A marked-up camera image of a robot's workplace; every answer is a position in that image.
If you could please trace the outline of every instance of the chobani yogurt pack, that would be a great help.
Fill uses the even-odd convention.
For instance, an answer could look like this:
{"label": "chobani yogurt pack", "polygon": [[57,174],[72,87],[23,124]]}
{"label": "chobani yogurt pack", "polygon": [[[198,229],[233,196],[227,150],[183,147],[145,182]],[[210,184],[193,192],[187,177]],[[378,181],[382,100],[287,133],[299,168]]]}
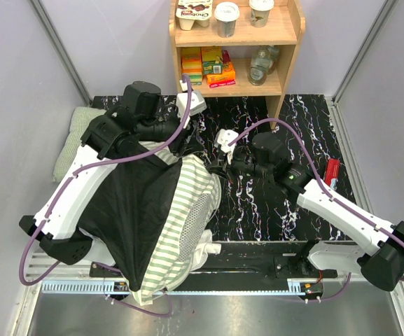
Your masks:
{"label": "chobani yogurt pack", "polygon": [[209,26],[213,0],[179,0],[176,16],[182,30],[191,30],[194,22],[202,27]]}

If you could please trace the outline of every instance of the green box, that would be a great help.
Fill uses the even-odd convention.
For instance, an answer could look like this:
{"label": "green box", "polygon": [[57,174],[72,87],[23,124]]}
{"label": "green box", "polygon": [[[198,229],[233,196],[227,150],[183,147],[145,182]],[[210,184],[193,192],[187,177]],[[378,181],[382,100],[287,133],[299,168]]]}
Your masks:
{"label": "green box", "polygon": [[222,48],[201,47],[203,74],[221,74],[223,71]]}

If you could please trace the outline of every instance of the glass jar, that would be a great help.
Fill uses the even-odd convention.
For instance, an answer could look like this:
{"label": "glass jar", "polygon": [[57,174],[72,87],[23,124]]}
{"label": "glass jar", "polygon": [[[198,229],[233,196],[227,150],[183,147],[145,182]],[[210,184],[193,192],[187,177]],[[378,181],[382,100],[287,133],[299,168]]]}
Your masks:
{"label": "glass jar", "polygon": [[262,46],[255,50],[251,58],[249,82],[253,85],[262,85],[267,79],[270,68],[270,51]]}
{"label": "glass jar", "polygon": [[270,68],[269,75],[277,68],[277,60],[279,56],[279,48],[275,45],[269,45],[267,48],[270,52]]}

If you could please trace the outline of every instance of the black marble table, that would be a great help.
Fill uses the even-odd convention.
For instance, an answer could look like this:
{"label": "black marble table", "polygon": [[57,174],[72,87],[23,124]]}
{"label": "black marble table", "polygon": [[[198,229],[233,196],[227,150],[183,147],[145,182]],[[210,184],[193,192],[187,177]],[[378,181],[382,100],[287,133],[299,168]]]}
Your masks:
{"label": "black marble table", "polygon": [[[216,157],[213,142],[221,128],[241,132],[257,120],[267,117],[264,97],[206,98],[207,110],[198,115],[197,141],[203,145],[202,159]],[[95,97],[93,107],[108,109],[118,97]],[[175,96],[165,97],[165,108],[171,109]],[[324,170],[330,158],[341,162],[337,191],[354,201],[347,171],[335,136],[326,101],[321,95],[287,95],[279,117],[292,125],[304,141],[317,169]],[[270,131],[261,125],[239,143],[250,142],[257,132]],[[294,162],[307,166],[294,136],[283,126],[277,126],[278,138],[289,148]],[[222,180],[222,201],[208,224],[214,240],[223,241],[293,241],[307,239],[346,240],[347,236],[326,220],[301,209],[296,204],[277,197],[259,179],[239,176],[235,181]]]}

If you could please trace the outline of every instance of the red object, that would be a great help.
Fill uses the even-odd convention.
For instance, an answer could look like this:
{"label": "red object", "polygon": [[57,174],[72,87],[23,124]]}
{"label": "red object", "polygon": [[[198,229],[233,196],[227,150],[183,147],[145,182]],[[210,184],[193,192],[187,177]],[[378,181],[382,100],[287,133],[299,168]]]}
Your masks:
{"label": "red object", "polygon": [[340,161],[336,159],[329,159],[328,166],[325,172],[325,183],[333,190],[337,189],[337,181],[339,177]]}
{"label": "red object", "polygon": [[224,82],[212,83],[209,85],[209,87],[218,88],[219,86],[234,85],[234,84],[236,84],[236,81],[234,79],[232,79],[232,80],[225,80]]}

